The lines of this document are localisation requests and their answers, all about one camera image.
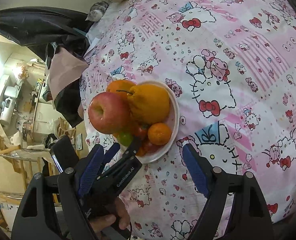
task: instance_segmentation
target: white plate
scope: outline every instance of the white plate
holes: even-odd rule
[[[144,156],[137,156],[138,160],[142,164],[144,164],[144,163],[151,163],[151,162],[158,160],[161,156],[163,156],[166,152],[169,151],[169,149],[170,149],[172,143],[174,142],[174,140],[177,136],[177,133],[178,133],[180,114],[179,114],[179,106],[178,106],[178,102],[176,100],[176,96],[174,95],[173,91],[166,84],[164,84],[162,82],[158,82],[158,81],[147,80],[147,81],[141,82],[137,85],[142,85],[142,84],[152,84],[152,85],[162,87],[165,90],[167,90],[169,97],[170,97],[170,112],[169,112],[167,119],[164,121],[164,123],[166,125],[168,125],[170,127],[170,129],[172,130],[170,140],[169,140],[169,142],[167,142],[167,144],[160,147],[154,153],[146,154]],[[123,145],[120,145],[120,147],[123,152],[126,150],[126,147],[124,147]]]

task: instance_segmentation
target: hello kitty tablecloth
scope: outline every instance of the hello kitty tablecloth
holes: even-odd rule
[[[121,195],[135,236],[182,240],[200,216],[206,199],[182,160],[186,143],[226,172],[253,172],[273,222],[296,210],[296,14],[286,0],[130,0],[85,59],[89,147],[113,143],[87,114],[111,81],[158,80],[178,100],[170,151],[144,165]]]

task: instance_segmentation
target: metal bolt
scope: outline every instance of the metal bolt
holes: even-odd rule
[[[214,173],[221,173],[222,169],[220,167],[213,167],[213,172]]]
[[[247,172],[246,172],[246,176],[247,176],[249,179],[251,179],[251,178],[253,178],[253,173],[250,172],[250,171],[247,171]]]
[[[67,174],[73,173],[73,168],[66,168],[65,173],[67,173]]]
[[[40,179],[41,176],[42,176],[42,173],[38,172],[38,173],[36,173],[36,174],[33,176],[33,178],[34,178],[34,179]]]

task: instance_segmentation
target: pink patterned bedsheet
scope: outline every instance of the pink patterned bedsheet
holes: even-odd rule
[[[121,195],[135,236],[182,240],[198,219],[206,199],[182,160],[185,143],[226,172],[253,172],[273,222],[296,210],[296,14],[286,0],[130,0],[85,59],[89,147],[113,143],[87,115],[112,80],[165,82],[179,103],[171,150]]]

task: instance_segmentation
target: bowl of fruit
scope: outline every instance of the bowl of fruit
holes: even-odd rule
[[[142,139],[136,156],[141,163],[150,163],[169,151],[180,115],[176,97],[166,84],[116,80],[92,99],[88,116],[93,127],[112,134],[123,151],[134,136]]]

